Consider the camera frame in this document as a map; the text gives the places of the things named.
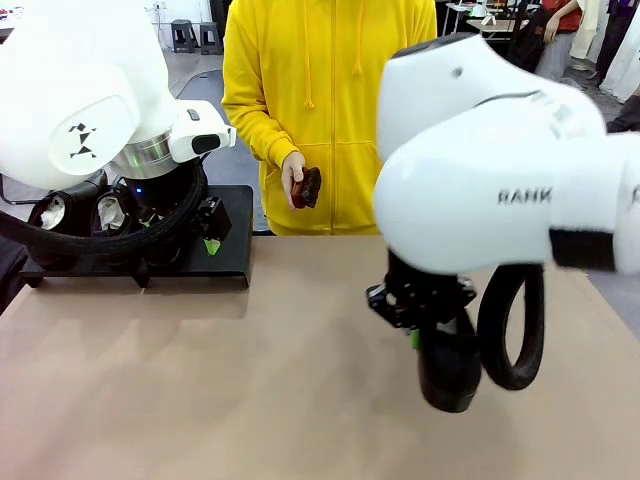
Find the seated person's dark leg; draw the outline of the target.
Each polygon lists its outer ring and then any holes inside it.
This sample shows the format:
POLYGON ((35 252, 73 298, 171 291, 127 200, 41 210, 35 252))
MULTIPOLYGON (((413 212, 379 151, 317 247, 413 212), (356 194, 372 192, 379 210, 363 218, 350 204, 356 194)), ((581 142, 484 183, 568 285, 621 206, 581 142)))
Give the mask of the seated person's dark leg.
POLYGON ((609 134, 640 132, 640 94, 632 94, 617 116, 607 123, 606 128, 609 134))

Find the person in red shirt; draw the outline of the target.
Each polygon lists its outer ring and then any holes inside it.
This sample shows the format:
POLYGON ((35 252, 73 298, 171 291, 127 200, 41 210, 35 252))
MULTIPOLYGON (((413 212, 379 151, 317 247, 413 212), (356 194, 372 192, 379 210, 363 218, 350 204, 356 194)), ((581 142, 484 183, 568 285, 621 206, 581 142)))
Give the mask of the person in red shirt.
POLYGON ((560 82, 570 62, 583 8, 581 0, 542 0, 542 8, 547 21, 542 28, 543 49, 535 74, 560 82))

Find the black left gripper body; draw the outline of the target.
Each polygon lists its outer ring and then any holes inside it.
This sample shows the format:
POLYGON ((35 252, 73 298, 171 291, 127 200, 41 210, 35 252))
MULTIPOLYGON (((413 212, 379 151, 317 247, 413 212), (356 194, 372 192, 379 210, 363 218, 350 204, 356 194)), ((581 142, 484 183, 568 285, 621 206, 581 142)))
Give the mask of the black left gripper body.
POLYGON ((201 164, 179 164, 168 174, 152 179, 125 178, 118 192, 124 198, 123 212, 138 220, 143 211, 152 210, 159 221, 186 221, 201 204, 201 164))

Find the person's right forearm yellow sleeve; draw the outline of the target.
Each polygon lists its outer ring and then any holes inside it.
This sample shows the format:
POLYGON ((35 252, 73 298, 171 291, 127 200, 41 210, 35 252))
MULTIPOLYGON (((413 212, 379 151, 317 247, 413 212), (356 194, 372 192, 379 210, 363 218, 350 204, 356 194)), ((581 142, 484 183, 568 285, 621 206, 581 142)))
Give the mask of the person's right forearm yellow sleeve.
POLYGON ((224 97, 222 105, 257 160, 281 169, 285 159, 298 152, 290 135, 270 116, 264 102, 224 97))

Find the person in yellow hoodie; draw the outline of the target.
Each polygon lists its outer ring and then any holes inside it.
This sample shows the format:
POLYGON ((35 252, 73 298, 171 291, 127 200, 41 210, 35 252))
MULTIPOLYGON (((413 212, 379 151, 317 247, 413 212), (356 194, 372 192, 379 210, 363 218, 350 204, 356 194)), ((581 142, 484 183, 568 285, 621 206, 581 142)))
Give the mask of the person in yellow hoodie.
POLYGON ((224 97, 255 99, 318 167, 316 206, 289 208, 282 168, 257 160, 277 235, 373 235, 379 85, 398 51, 437 36, 435 0, 232 0, 224 97))

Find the person's right hand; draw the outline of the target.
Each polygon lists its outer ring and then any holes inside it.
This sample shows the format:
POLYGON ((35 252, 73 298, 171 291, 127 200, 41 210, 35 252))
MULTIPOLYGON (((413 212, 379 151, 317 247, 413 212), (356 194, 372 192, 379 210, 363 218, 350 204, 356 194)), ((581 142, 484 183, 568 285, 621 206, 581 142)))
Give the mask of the person's right hand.
POLYGON ((282 164, 281 183, 291 210, 296 209, 292 198, 292 191, 296 184, 303 181, 305 166, 305 158, 298 151, 291 152, 282 164))

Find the person in dark clothes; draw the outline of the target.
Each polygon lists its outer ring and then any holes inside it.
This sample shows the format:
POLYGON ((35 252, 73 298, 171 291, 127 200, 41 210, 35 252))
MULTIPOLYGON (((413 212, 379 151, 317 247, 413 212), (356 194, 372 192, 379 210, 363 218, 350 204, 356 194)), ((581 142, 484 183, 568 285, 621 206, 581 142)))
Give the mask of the person in dark clothes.
POLYGON ((608 20, 600 52, 596 61, 596 81, 600 85, 633 20, 638 0, 609 0, 608 20))

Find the brown shoe brush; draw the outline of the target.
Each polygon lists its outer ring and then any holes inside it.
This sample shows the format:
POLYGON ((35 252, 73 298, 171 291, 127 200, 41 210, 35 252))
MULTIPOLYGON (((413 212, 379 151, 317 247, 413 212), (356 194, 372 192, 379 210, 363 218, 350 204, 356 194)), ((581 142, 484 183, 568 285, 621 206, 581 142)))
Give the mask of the brown shoe brush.
POLYGON ((316 206, 322 184, 318 167, 303 170, 303 179, 295 182, 291 190, 292 203, 296 209, 313 209, 316 206))

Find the dark workbench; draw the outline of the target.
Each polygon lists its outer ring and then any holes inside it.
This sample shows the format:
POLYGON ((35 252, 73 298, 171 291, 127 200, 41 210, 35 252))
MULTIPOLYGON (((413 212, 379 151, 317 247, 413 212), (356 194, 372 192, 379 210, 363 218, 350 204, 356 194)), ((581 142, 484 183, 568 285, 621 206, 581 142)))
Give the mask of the dark workbench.
POLYGON ((528 7, 521 0, 443 0, 441 35, 471 33, 490 43, 509 43, 529 23, 528 7))

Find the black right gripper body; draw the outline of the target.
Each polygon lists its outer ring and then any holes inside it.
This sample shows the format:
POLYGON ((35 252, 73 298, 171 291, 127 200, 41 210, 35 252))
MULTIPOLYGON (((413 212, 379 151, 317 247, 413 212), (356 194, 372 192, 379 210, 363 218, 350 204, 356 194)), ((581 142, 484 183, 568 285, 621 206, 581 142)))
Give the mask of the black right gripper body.
POLYGON ((392 250, 388 250, 384 281, 366 290, 369 308, 394 328, 404 330, 460 318, 476 295, 470 279, 421 271, 392 250))

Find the grey plastic stool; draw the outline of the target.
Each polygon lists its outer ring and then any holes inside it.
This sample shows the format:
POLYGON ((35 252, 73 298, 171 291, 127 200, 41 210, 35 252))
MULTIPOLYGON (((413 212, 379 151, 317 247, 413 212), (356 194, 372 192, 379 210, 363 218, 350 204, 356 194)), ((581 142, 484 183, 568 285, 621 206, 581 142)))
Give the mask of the grey plastic stool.
POLYGON ((190 20, 177 19, 172 21, 171 34, 174 53, 194 53, 199 47, 195 30, 190 20))
POLYGON ((216 22, 200 25, 200 50, 202 55, 221 55, 223 47, 216 22))

